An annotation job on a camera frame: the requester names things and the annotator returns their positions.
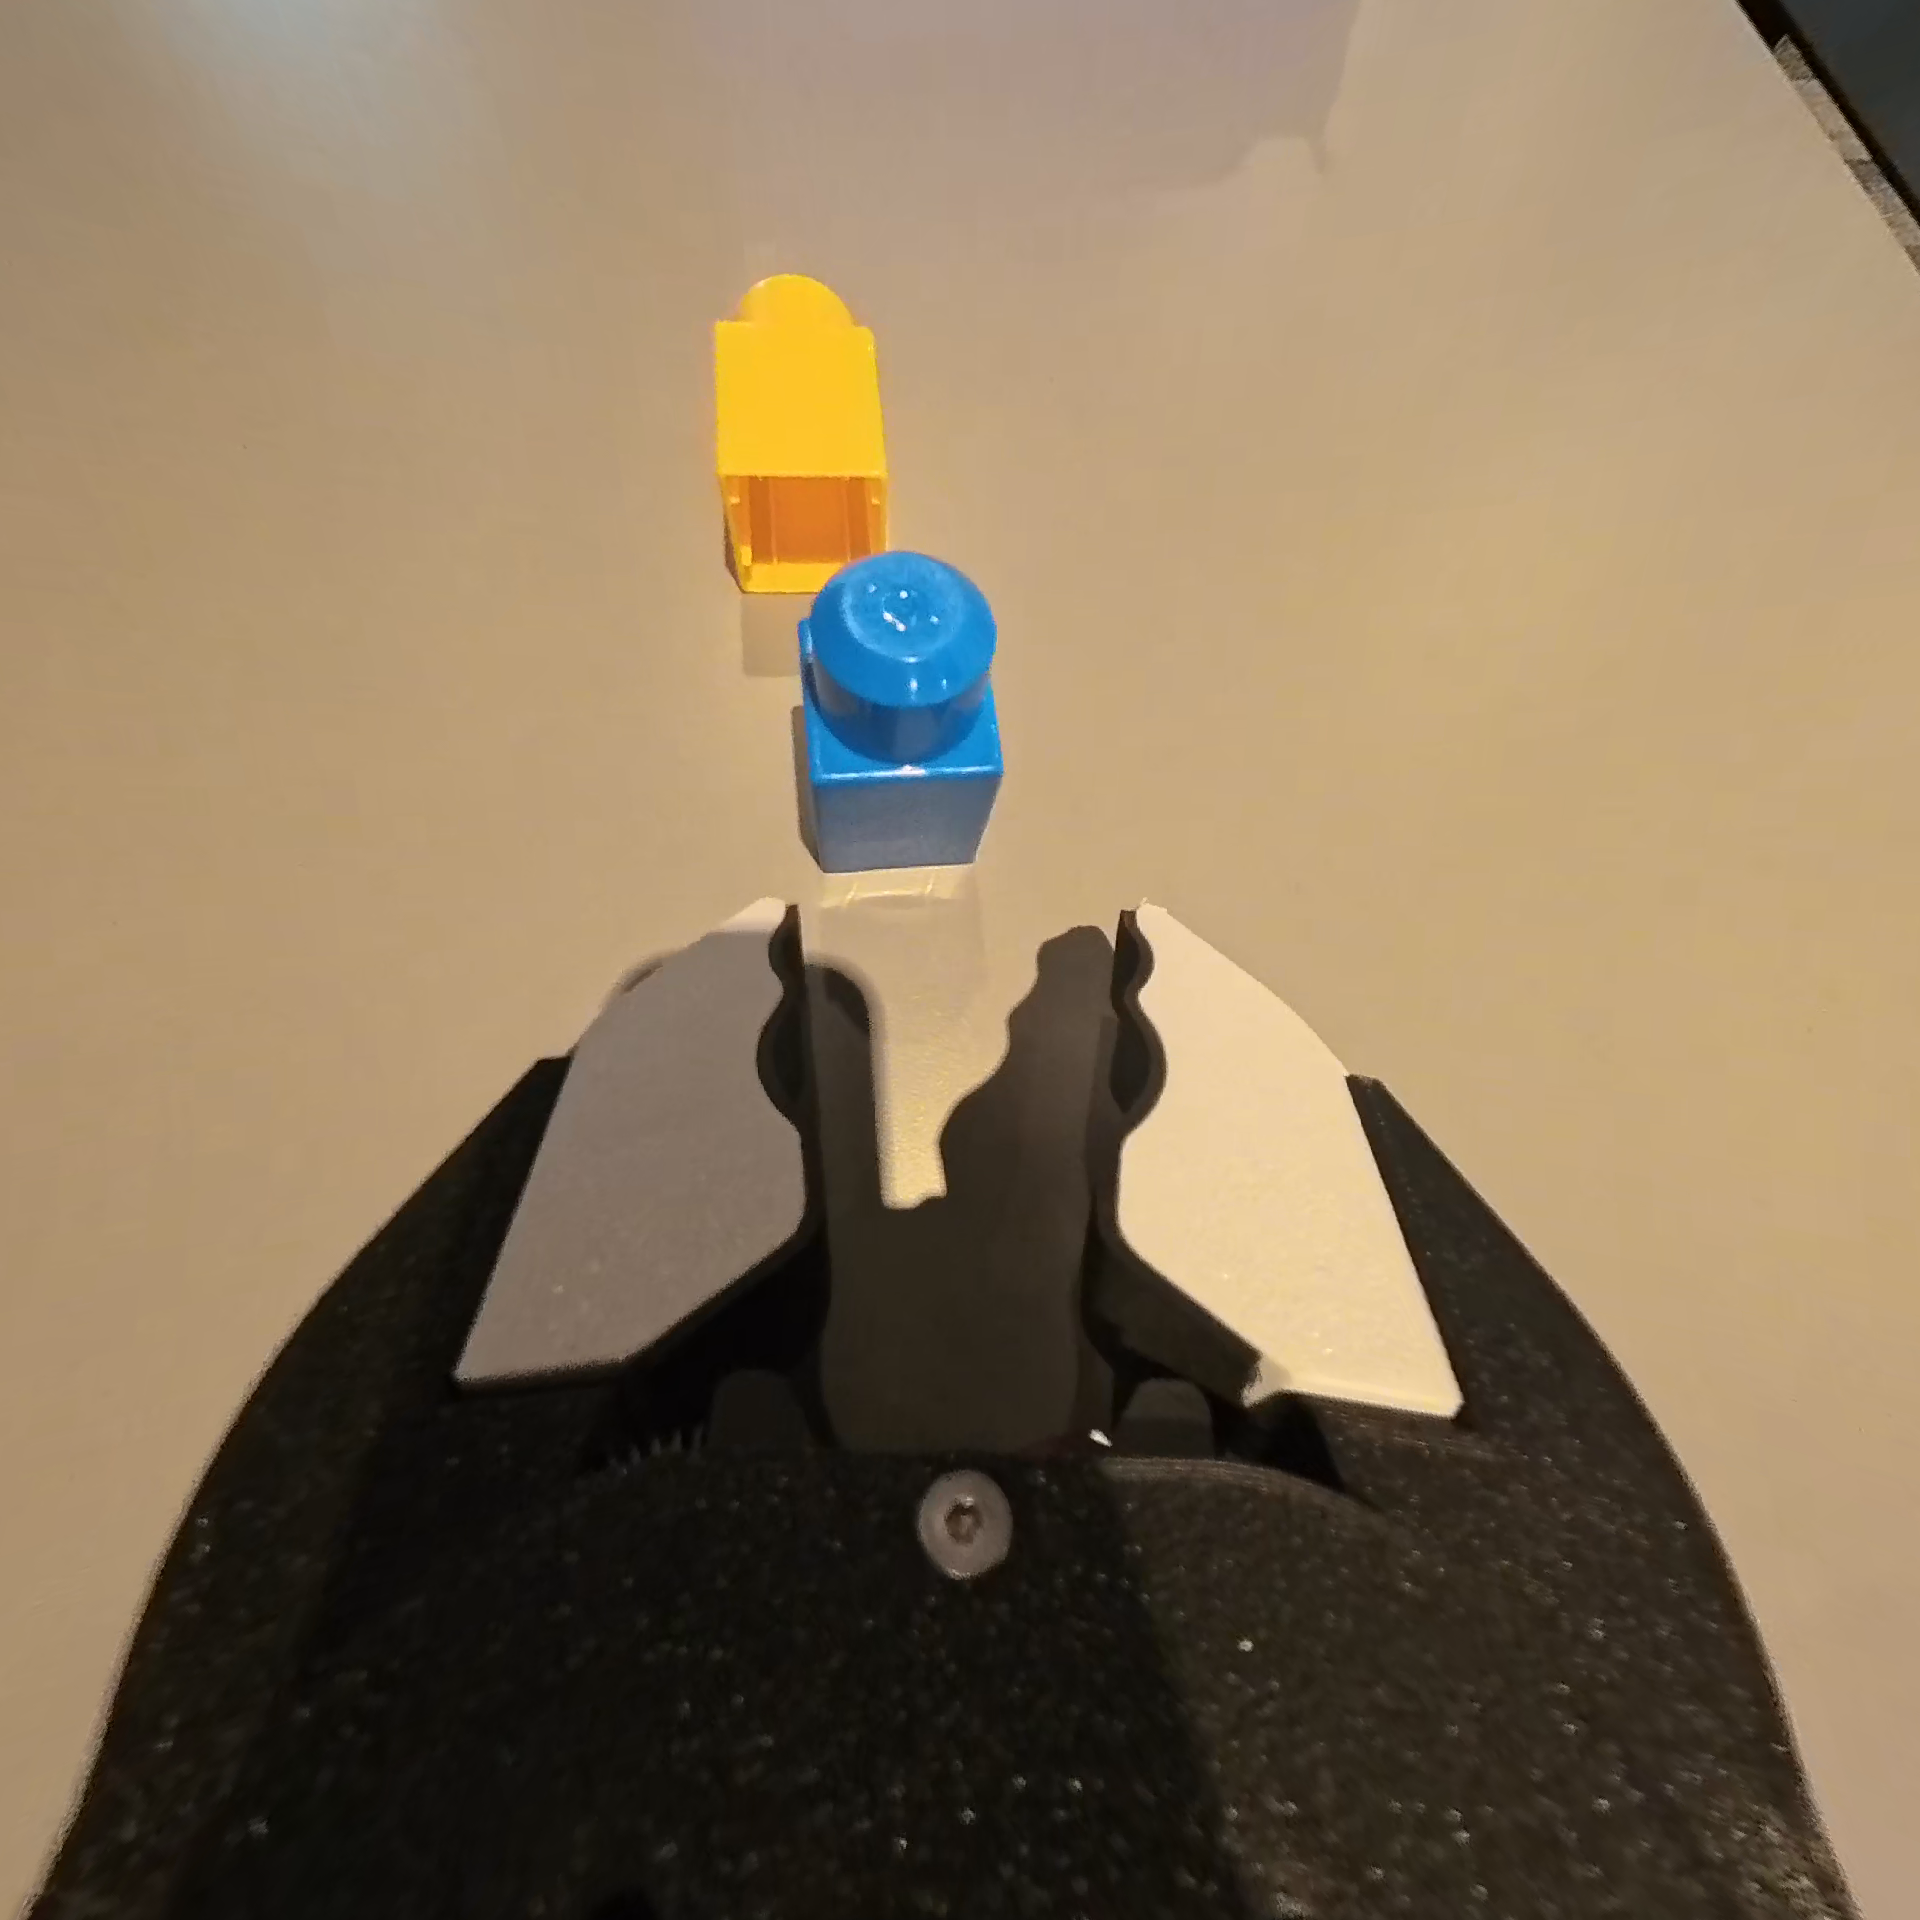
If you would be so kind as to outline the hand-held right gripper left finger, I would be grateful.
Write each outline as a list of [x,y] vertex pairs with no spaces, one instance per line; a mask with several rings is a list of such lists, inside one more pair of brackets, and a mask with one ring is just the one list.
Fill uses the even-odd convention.
[[815,1230],[800,911],[765,897],[615,992],[575,1046],[460,1390],[611,1380],[745,1303]]

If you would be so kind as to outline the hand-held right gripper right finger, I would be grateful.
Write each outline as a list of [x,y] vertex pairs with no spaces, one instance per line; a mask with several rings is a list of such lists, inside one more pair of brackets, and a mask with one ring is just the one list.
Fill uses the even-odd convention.
[[1236,1412],[1466,1396],[1350,1084],[1283,997],[1140,903],[1092,1118],[1089,1328]]

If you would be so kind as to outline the blue mega block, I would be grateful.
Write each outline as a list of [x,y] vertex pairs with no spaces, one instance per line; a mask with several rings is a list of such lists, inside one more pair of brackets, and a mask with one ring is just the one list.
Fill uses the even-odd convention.
[[988,597],[924,552],[861,559],[817,593],[800,799],[827,875],[977,863],[1005,778],[997,653]]

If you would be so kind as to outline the yellow mega block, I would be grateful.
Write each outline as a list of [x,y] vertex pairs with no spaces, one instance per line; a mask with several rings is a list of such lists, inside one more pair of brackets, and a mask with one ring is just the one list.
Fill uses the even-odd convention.
[[717,483],[737,587],[817,594],[892,545],[872,328],[828,285],[775,275],[715,324]]

